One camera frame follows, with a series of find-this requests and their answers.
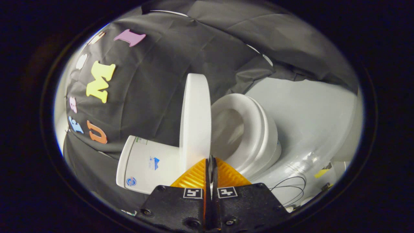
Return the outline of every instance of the black cloth backdrop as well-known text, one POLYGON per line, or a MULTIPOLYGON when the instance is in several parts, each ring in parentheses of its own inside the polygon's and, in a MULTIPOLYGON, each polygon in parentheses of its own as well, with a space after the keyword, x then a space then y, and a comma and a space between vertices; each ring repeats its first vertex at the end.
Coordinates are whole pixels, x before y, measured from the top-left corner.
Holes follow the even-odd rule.
POLYGON ((106 34, 80 53, 88 54, 83 68, 69 64, 69 77, 64 77, 69 79, 67 100, 75 97, 77 103, 76 114, 66 104, 67 116, 84 131, 67 133, 64 157, 88 190, 129 212, 146 195, 116 185, 124 143, 134 135, 178 146, 188 73, 206 76, 211 103, 226 94, 245 93, 265 77, 319 80, 357 90, 352 68, 331 42, 286 10, 265 3, 153 1, 101 31, 106 34), (126 29, 146 37, 133 47, 113 40, 126 29), (273 66, 247 44, 268 56, 273 66), (86 96, 95 61, 116 65, 105 89, 106 103, 86 96), (105 132, 107 144, 91 140, 87 120, 105 132))

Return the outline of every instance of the toilet bowl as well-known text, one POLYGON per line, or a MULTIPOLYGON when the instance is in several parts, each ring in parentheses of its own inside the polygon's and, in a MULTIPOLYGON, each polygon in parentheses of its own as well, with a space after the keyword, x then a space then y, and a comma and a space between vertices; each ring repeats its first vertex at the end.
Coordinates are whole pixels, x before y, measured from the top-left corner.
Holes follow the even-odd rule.
POLYGON ((211 107, 211 154, 252 178, 272 166, 282 147, 273 118, 253 98, 229 94, 211 107))

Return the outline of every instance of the screw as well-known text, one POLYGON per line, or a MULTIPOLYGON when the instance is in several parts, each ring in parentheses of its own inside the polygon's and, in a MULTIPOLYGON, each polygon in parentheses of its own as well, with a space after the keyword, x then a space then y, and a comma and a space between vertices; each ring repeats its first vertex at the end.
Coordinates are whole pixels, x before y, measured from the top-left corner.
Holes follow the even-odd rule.
POLYGON ((231 226, 231 225, 233 225, 234 224, 234 221, 233 220, 228 220, 227 222, 226 222, 226 225, 228 225, 228 226, 231 226))
POLYGON ((151 211, 149 211, 147 209, 142 209, 141 210, 141 213, 144 214, 144 215, 150 215, 151 214, 151 211))
POLYGON ((196 220, 189 220, 187 222, 187 225, 191 228, 197 228, 198 226, 200 226, 200 223, 196 220))

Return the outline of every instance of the toilet seat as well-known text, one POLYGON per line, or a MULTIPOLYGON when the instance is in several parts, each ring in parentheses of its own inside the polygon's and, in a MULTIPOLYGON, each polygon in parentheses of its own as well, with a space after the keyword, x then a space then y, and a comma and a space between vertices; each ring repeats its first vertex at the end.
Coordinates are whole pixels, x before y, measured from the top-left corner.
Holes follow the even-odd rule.
MULTIPOLYGON (((281 147, 277 141, 277 128, 271 117, 254 99, 242 94, 229 94, 217 100, 211 108, 212 127, 219 121, 218 115, 224 110, 233 109, 243 120, 243 134, 238 148, 224 161, 239 171, 246 178, 269 168, 280 156, 281 147)), ((212 135, 212 146, 217 138, 212 135)), ((226 146, 221 142, 213 151, 222 150, 226 146)))

